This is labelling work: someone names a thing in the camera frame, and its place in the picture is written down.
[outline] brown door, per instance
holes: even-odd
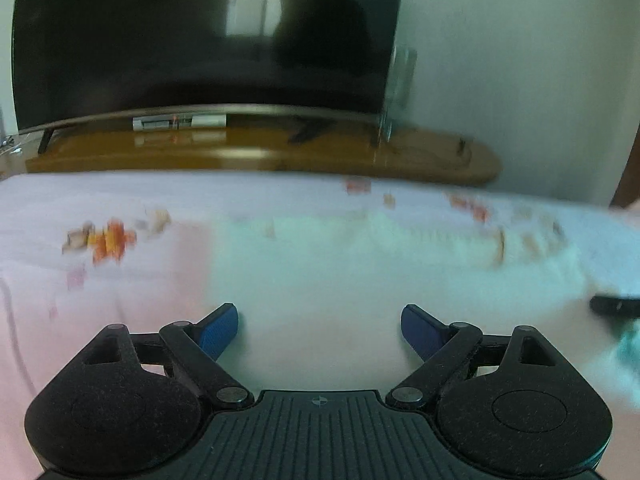
[[[640,128],[611,205],[626,207],[640,198]]]

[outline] wall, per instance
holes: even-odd
[[[14,0],[0,0],[0,107]],[[494,189],[607,204],[640,123],[640,0],[402,0],[418,50],[409,120],[473,136],[504,164]]]

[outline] black television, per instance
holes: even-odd
[[[21,132],[176,112],[372,120],[400,0],[15,0]]]

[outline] silver screw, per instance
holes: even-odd
[[[228,386],[221,388],[216,393],[216,397],[222,402],[228,402],[229,404],[237,404],[242,402],[249,396],[249,392],[244,388],[238,388],[237,386]]]
[[[398,402],[418,402],[422,399],[422,392],[418,388],[402,386],[393,390],[391,396]]]

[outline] table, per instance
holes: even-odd
[[[640,232],[624,213],[401,181],[235,172],[27,174],[4,181],[0,200],[8,477],[39,473],[24,411],[104,325],[155,332],[225,301],[238,307],[241,326],[219,362],[254,393],[386,394],[420,364],[399,333],[407,303],[485,333],[532,324],[612,411],[598,471],[626,480],[640,470],[638,368],[620,358],[620,333],[588,309],[598,290],[640,289]],[[120,264],[107,257],[94,266],[91,247],[62,254],[69,230],[91,221],[100,232],[112,217],[137,237]],[[568,243],[541,238],[545,254],[512,251],[514,233],[537,222]],[[473,257],[442,251],[444,233],[485,244],[497,227],[512,258],[499,266],[485,261],[485,245]]]

